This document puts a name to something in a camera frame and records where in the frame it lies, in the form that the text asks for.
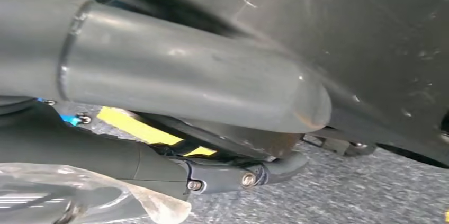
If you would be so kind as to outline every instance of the screw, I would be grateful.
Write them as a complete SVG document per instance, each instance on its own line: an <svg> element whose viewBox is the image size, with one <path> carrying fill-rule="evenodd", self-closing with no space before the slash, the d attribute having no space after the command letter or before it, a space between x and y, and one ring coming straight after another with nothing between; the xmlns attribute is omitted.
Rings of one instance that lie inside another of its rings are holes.
<svg viewBox="0 0 449 224"><path fill-rule="evenodd" d="M243 188L251 188L256 185L256 175L253 173L246 173L241 178L241 185Z"/></svg>
<svg viewBox="0 0 449 224"><path fill-rule="evenodd" d="M203 183L200 181L190 180L187 183L187 189L192 191L199 191L203 187Z"/></svg>

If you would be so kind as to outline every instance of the clear plastic bag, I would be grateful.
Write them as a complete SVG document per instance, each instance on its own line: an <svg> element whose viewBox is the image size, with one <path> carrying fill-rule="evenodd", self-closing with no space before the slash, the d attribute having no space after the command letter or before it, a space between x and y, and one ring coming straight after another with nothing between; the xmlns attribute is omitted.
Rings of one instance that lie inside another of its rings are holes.
<svg viewBox="0 0 449 224"><path fill-rule="evenodd" d="M0 164L1 223L184 221L187 202L67 165Z"/></svg>

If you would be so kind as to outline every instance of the exhaust pipe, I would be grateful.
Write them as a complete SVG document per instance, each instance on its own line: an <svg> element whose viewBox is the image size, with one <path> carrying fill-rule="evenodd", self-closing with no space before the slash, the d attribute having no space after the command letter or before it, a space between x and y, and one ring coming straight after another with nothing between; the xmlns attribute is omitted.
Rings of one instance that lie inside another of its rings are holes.
<svg viewBox="0 0 449 224"><path fill-rule="evenodd" d="M0 95L306 133L330 99L273 50L98 4L0 0Z"/></svg>

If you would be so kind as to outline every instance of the blue clip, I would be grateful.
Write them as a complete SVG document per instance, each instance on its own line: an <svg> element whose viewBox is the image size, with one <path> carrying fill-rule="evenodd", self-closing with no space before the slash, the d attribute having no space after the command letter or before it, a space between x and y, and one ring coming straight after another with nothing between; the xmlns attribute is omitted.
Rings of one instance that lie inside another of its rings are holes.
<svg viewBox="0 0 449 224"><path fill-rule="evenodd" d="M81 123L81 119L78 118L76 115L61 114L60 116L61 116L63 121L68 122L68 123L70 123L73 126L77 126L78 124Z"/></svg>

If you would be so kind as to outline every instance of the floor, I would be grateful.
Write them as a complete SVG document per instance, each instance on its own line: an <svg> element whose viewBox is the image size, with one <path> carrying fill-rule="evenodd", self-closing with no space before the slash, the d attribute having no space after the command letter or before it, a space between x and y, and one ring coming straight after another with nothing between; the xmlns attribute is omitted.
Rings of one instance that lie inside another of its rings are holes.
<svg viewBox="0 0 449 224"><path fill-rule="evenodd" d="M58 104L64 113L98 112L96 106ZM132 138L101 121L98 133ZM245 192L192 196L185 223L445 223L449 171L379 149L344 158L298 144L310 157L306 171L282 184Z"/></svg>

